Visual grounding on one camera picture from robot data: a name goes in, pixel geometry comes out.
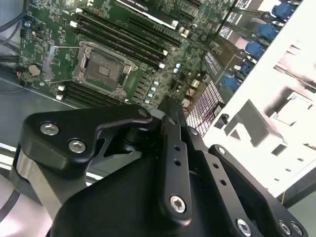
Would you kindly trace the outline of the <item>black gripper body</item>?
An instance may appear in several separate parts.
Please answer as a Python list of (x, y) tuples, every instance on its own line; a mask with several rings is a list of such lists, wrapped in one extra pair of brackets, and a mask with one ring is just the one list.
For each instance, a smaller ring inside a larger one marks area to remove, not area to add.
[(72, 196), (52, 237), (227, 237), (206, 148), (191, 127), (166, 126), (157, 149)]

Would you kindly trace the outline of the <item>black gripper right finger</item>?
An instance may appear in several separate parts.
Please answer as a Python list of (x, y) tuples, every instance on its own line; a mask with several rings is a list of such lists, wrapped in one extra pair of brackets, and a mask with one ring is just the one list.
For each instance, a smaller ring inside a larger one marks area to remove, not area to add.
[(208, 148), (184, 122), (189, 168), (217, 237), (306, 237), (303, 225), (223, 146)]

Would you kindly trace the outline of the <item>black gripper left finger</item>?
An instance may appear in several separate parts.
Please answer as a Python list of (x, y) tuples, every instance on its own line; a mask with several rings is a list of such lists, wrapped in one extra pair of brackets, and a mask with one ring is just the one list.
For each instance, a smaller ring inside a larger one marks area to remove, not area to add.
[(32, 114), (23, 122), (12, 171), (54, 221), (72, 196), (144, 158), (158, 148), (164, 127), (184, 122), (169, 96), (153, 111), (131, 104)]

